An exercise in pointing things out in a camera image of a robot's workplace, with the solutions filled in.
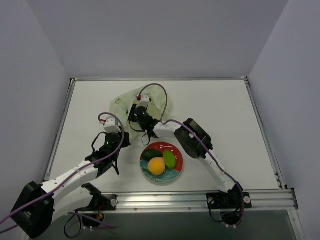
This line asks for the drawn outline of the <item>green avocado-print plastic bag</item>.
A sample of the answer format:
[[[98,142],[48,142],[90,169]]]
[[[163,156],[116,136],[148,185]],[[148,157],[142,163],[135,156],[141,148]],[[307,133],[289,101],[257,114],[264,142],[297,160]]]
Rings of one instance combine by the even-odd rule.
[[[148,95],[151,98],[147,113],[154,119],[165,121],[172,115],[172,98],[168,91],[158,83],[151,83],[117,96],[110,102],[109,112],[121,120],[131,141],[143,135],[143,132],[133,131],[128,121],[132,106],[139,102],[139,95]],[[134,129],[141,130],[137,123],[132,122],[131,126]]]

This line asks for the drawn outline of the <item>dark green fake avocado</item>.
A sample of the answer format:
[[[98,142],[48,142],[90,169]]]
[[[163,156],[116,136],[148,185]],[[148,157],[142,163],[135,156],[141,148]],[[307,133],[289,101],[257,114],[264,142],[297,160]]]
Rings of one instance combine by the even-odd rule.
[[[163,157],[163,154],[160,151],[152,148],[144,150],[141,154],[141,159],[147,162],[149,162],[153,158],[162,158],[162,157]]]

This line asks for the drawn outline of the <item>orange fake fruit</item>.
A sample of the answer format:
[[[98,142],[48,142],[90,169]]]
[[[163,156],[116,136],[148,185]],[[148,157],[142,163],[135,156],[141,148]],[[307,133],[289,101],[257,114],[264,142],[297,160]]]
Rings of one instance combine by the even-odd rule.
[[[147,168],[153,175],[159,176],[165,172],[166,164],[162,157],[154,157],[149,161]]]

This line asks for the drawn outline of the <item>light green fake fruit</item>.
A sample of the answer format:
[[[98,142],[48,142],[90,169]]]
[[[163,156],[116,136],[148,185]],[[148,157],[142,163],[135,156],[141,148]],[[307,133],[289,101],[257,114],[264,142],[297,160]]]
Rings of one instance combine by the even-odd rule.
[[[164,159],[164,163],[165,165],[169,168],[169,169],[173,169],[176,166],[176,157],[173,154],[172,151],[170,150],[165,150],[163,152],[163,159]]]

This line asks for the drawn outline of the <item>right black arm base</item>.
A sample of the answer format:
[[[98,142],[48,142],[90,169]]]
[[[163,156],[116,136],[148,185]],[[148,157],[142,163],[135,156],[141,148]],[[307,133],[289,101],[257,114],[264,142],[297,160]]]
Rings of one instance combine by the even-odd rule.
[[[253,207],[250,194],[239,193],[236,190],[228,193],[207,193],[206,202],[209,215],[214,222],[234,229],[243,222],[244,210]]]

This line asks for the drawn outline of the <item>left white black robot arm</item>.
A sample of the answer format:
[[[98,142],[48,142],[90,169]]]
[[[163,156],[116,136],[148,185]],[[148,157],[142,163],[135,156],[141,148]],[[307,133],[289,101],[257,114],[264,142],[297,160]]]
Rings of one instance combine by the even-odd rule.
[[[51,225],[58,204],[72,192],[99,178],[110,168],[118,169],[120,150],[130,146],[129,133],[105,133],[104,144],[72,170],[37,184],[28,183],[18,197],[10,218],[31,238],[42,235]]]

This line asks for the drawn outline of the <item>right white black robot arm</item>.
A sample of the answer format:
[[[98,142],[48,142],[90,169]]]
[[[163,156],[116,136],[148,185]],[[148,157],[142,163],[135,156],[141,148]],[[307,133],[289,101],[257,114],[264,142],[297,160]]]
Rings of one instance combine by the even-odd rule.
[[[197,159],[209,172],[217,188],[222,193],[223,203],[234,206],[240,201],[242,186],[221,165],[214,156],[214,146],[209,134],[192,118],[184,122],[169,119],[161,122],[151,117],[144,106],[133,106],[128,120],[137,123],[150,138],[177,139],[184,151],[193,159]]]

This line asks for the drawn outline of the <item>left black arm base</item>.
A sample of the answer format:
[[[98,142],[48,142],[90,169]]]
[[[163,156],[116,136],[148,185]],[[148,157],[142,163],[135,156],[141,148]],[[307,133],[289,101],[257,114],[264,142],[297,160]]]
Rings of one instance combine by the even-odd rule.
[[[93,212],[83,213],[80,217],[84,227],[98,228],[104,226],[107,229],[113,229],[112,226],[103,223],[105,219],[105,211],[115,211],[118,204],[118,196],[116,194],[103,195],[93,184],[85,183],[80,188],[82,196],[76,200],[83,200],[77,208],[73,208],[76,212]]]

